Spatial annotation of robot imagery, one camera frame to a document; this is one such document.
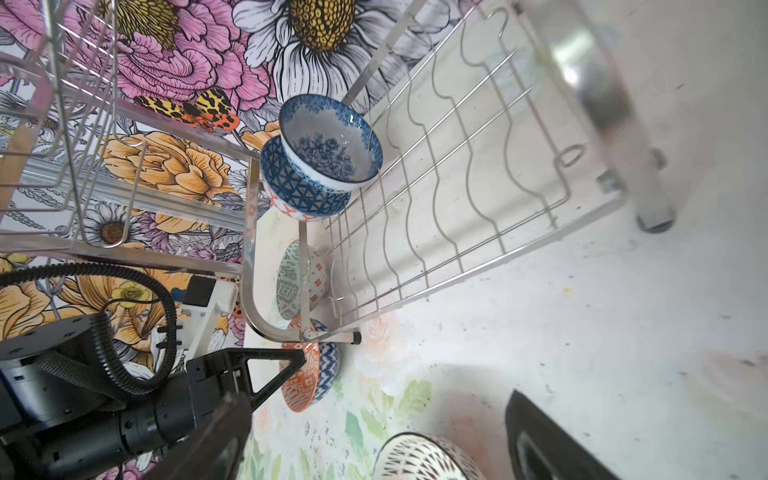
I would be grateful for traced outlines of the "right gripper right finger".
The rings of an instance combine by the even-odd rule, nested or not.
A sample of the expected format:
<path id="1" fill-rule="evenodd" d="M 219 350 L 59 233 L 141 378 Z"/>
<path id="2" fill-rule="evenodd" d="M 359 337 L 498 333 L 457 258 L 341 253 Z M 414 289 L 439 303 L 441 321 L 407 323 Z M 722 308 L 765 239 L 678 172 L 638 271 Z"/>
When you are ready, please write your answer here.
<path id="1" fill-rule="evenodd" d="M 516 479 L 618 480 L 519 390 L 507 404 L 505 427 Z"/>

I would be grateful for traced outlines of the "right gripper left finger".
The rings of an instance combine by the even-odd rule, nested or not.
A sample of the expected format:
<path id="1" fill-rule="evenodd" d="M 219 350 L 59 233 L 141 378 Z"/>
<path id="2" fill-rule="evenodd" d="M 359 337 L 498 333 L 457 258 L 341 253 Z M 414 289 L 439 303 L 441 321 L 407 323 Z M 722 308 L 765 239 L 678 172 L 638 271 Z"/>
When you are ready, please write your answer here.
<path id="1" fill-rule="evenodd" d="M 210 422 L 174 448 L 143 479 L 236 479 L 251 429 L 245 393 L 227 393 Z"/>

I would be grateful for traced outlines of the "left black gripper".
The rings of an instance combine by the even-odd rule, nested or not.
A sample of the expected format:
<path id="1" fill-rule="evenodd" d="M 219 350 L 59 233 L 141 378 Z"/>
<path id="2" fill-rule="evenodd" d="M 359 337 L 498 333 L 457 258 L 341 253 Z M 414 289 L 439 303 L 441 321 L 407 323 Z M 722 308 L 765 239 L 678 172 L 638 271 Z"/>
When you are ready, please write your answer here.
<path id="1" fill-rule="evenodd" d="M 245 393 L 255 411 L 305 363 L 302 350 L 222 349 L 130 394 L 82 353 L 2 351 L 2 478 L 104 473 L 204 427 L 227 393 Z"/>

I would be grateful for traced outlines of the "green patterned bowl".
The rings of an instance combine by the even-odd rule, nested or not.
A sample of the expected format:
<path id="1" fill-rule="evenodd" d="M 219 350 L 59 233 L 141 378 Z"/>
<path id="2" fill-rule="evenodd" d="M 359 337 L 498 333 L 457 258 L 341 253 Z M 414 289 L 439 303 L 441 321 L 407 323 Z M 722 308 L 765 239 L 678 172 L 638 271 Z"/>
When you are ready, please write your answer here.
<path id="1" fill-rule="evenodd" d="M 300 314 L 300 243 L 293 241 L 281 260 L 276 280 L 276 305 L 284 320 L 292 320 Z M 307 253 L 309 269 L 309 307 L 314 310 L 328 293 L 330 269 L 324 258 L 314 249 Z"/>

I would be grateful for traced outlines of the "dark blue patterned bowl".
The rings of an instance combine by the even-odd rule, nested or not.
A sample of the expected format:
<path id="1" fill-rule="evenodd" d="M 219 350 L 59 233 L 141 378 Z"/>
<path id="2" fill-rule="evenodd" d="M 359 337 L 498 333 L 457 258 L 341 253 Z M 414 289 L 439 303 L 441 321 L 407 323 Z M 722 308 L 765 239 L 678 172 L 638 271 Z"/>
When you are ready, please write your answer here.
<path id="1" fill-rule="evenodd" d="M 268 140 L 260 152 L 261 173 L 273 197 L 302 221 L 325 219 L 341 213 L 350 193 L 328 193 L 304 180 L 289 162 L 280 137 Z"/>

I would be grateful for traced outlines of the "silver wire dish rack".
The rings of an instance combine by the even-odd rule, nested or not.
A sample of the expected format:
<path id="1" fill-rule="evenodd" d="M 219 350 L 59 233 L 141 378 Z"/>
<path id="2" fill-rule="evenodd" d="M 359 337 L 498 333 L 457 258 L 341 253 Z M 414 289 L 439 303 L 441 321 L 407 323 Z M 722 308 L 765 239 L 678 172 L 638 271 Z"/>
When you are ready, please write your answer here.
<path id="1" fill-rule="evenodd" d="M 378 176 L 339 214 L 289 216 L 260 152 L 283 103 L 371 126 Z M 233 278 L 253 331 L 356 343 L 361 323 L 545 245 L 628 199 L 676 214 L 628 89 L 576 1 L 5 1 L 4 336 L 105 305 L 144 342 L 162 272 Z M 589 204 L 603 167 L 610 202 Z M 300 314 L 276 305 L 300 243 Z M 308 249 L 330 269 L 309 307 Z"/>

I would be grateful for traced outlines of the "blue floral bowl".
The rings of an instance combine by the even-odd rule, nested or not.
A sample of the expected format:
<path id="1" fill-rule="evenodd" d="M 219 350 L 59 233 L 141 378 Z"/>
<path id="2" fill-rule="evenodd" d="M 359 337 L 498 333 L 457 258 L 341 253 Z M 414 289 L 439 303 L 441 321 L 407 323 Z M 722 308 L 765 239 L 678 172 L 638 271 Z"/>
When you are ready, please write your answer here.
<path id="1" fill-rule="evenodd" d="M 298 175 L 331 194 L 353 192 L 383 165 L 375 132 L 351 107 L 326 96 L 300 94 L 279 112 L 281 144 Z"/>

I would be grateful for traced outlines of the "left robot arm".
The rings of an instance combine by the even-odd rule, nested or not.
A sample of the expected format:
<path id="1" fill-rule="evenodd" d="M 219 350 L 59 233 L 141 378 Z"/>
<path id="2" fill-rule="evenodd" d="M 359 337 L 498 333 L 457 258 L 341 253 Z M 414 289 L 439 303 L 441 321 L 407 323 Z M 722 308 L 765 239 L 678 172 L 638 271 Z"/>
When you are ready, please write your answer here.
<path id="1" fill-rule="evenodd" d="M 305 363 L 300 350 L 223 349 L 128 394 L 99 364 L 90 319 L 2 342 L 2 478 L 87 479 L 162 451 L 167 478 L 233 479 L 252 413 Z"/>

